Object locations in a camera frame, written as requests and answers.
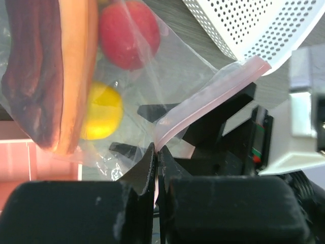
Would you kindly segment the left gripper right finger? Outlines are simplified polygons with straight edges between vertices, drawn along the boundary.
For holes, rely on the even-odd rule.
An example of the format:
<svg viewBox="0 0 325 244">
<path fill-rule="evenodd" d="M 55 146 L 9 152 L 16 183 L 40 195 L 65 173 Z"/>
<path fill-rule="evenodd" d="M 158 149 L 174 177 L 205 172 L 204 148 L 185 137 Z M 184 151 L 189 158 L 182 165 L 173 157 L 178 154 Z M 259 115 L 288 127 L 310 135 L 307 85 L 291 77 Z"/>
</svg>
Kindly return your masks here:
<svg viewBox="0 0 325 244">
<path fill-rule="evenodd" d="M 276 176 L 192 176 L 157 155 L 160 236 L 168 243 L 307 243 L 293 190 Z"/>
</svg>

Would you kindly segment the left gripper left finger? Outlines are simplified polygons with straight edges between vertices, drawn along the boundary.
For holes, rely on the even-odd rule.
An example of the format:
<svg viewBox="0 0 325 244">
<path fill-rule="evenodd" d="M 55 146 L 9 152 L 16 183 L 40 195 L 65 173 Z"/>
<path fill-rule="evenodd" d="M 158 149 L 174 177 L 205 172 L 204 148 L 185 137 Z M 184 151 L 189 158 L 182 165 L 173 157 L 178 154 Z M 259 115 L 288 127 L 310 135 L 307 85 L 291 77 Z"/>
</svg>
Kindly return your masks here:
<svg viewBox="0 0 325 244">
<path fill-rule="evenodd" d="M 1 243 L 151 243 L 155 151 L 117 181 L 30 181 L 1 213 Z"/>
</svg>

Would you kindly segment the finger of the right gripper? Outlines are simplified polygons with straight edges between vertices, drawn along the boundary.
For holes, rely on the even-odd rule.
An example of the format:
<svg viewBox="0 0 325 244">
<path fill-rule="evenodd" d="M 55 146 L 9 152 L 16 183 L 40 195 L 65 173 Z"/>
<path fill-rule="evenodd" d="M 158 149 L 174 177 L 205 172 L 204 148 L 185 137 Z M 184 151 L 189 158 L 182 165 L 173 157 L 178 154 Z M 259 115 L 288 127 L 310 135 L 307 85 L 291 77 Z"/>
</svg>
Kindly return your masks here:
<svg viewBox="0 0 325 244">
<path fill-rule="evenodd" d="M 146 152 L 146 149 L 143 147 L 138 147 L 138 146 L 119 143 L 119 142 L 112 142 L 109 147 L 109 150 L 119 153 L 129 159 L 134 159 L 136 157 L 139 157 L 141 159 L 143 154 Z"/>
</svg>

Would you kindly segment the clear pink zip top bag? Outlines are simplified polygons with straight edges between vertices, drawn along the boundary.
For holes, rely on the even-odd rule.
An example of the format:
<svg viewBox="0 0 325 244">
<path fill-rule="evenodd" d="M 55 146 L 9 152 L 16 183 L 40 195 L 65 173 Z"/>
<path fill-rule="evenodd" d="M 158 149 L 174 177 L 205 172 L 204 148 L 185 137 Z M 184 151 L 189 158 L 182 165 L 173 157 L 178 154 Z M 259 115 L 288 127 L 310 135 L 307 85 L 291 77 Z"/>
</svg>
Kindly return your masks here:
<svg viewBox="0 0 325 244">
<path fill-rule="evenodd" d="M 183 130 L 191 122 L 224 103 L 270 69 L 269 64 L 258 56 L 216 69 L 185 44 L 152 10 L 160 32 L 156 55 L 140 69 L 119 68 L 103 54 L 99 35 L 101 11 L 116 1 L 104 5 L 96 2 L 98 44 L 91 84 L 94 80 L 103 82 L 121 95 L 123 118 L 118 129 L 100 140 L 80 137 L 72 154 L 59 155 L 40 148 L 13 121 L 51 157 L 96 168 L 103 179 L 115 181 L 140 161 L 139 157 L 129 159 L 110 151 L 112 142 L 145 149 L 154 144 L 156 150 L 161 150 L 167 143 L 178 145 L 185 134 Z M 8 65 L 10 47 L 8 16 L 5 1 L 1 1 L 1 80 Z M 2 87 L 1 106 L 10 115 Z"/>
</svg>

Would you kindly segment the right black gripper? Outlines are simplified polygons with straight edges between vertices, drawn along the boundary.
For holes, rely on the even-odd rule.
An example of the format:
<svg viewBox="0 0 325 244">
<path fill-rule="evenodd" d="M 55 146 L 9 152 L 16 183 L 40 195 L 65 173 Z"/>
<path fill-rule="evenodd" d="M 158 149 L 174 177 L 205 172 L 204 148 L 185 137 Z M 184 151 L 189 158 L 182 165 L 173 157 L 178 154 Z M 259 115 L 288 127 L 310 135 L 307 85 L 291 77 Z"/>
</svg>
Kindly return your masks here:
<svg viewBox="0 0 325 244">
<path fill-rule="evenodd" d="M 254 100 L 255 90 L 251 83 L 191 122 L 182 142 L 168 147 L 175 161 L 193 176 L 254 176 L 265 169 L 273 126 L 267 109 L 256 106 L 249 119 L 222 136 L 227 120 Z"/>
</svg>

